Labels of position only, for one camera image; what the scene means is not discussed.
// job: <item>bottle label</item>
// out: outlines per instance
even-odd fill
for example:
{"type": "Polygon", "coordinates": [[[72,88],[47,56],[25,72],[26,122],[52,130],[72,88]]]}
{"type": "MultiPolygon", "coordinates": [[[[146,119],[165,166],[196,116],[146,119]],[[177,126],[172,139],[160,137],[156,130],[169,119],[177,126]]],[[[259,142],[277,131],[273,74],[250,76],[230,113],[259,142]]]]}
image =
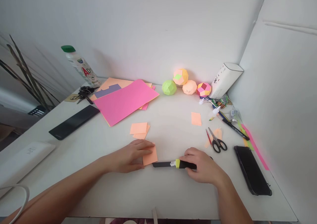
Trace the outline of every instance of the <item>bottle label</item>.
{"type": "Polygon", "coordinates": [[[77,61],[72,61],[73,67],[80,73],[80,75],[87,81],[90,86],[97,87],[101,85],[100,80],[97,78],[96,74],[92,68],[87,64],[85,59],[80,58],[77,61]]]}

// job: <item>white desk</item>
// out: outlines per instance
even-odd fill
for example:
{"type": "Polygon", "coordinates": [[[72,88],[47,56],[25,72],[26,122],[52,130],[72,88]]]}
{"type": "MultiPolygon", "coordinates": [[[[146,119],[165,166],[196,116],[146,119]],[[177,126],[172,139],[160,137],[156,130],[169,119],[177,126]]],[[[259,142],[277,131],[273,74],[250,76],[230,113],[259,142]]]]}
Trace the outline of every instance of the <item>white desk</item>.
{"type": "MultiPolygon", "coordinates": [[[[174,160],[192,146],[203,150],[230,176],[253,220],[297,221],[272,174],[264,170],[259,159],[273,195],[254,196],[250,193],[233,150],[235,145],[243,146],[243,140],[219,118],[209,121],[207,114],[211,109],[208,104],[199,105],[197,95],[186,95],[181,88],[173,96],[164,95],[161,86],[157,86],[156,91],[160,96],[150,102],[147,110],[138,110],[113,127],[98,114],[66,139],[58,141],[48,131],[88,106],[86,100],[78,105],[62,102],[0,152],[0,165],[32,141],[57,145],[22,181],[30,188],[30,198],[33,198],[97,158],[130,143],[134,139],[129,134],[132,123],[148,122],[151,128],[146,139],[155,142],[159,161],[174,160]],[[191,124],[191,112],[201,114],[201,127],[191,124]],[[208,126],[212,130],[221,127],[227,151],[216,154],[211,146],[204,147],[208,126]]],[[[0,200],[0,216],[12,213],[22,200],[22,191],[8,192],[0,200]]],[[[217,192],[212,185],[196,183],[185,170],[153,168],[152,165],[129,174],[105,175],[70,216],[152,218],[154,207],[158,218],[219,219],[217,192]]]]}

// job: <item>purple paper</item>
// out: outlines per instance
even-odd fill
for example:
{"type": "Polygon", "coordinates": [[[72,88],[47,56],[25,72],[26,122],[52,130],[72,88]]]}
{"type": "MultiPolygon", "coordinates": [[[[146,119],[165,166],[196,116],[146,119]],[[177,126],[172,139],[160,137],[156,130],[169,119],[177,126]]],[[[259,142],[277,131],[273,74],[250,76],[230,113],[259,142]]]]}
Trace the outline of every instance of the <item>purple paper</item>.
{"type": "Polygon", "coordinates": [[[96,95],[97,98],[100,98],[100,97],[102,97],[104,95],[110,94],[110,93],[112,93],[114,91],[117,91],[119,89],[121,89],[121,87],[118,84],[110,85],[109,88],[106,89],[106,90],[100,90],[98,92],[95,92],[95,95],[96,95]]]}

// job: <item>hand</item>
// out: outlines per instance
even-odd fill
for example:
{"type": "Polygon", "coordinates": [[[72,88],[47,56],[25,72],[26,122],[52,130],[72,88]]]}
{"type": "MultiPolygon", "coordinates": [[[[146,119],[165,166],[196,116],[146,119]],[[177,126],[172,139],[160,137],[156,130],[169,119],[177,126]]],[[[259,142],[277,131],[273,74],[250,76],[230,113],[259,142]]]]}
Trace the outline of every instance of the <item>hand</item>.
{"type": "Polygon", "coordinates": [[[191,147],[179,159],[197,165],[197,171],[186,168],[190,178],[198,183],[211,183],[216,187],[229,176],[203,151],[191,147]]]}
{"type": "Polygon", "coordinates": [[[131,162],[144,155],[151,154],[152,151],[146,148],[155,146],[147,140],[134,140],[127,146],[103,156],[102,165],[105,167],[105,173],[118,172],[129,173],[135,170],[143,169],[143,164],[132,164],[131,162]]]}

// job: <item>green paper ball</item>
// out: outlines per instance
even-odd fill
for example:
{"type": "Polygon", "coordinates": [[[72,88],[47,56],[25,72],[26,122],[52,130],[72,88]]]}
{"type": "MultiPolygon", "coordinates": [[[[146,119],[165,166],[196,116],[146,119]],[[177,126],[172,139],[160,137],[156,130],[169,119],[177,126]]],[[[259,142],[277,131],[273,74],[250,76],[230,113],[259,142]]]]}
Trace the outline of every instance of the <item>green paper ball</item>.
{"type": "Polygon", "coordinates": [[[162,85],[163,93],[166,95],[173,95],[176,90],[176,84],[173,80],[166,80],[162,85]]]}

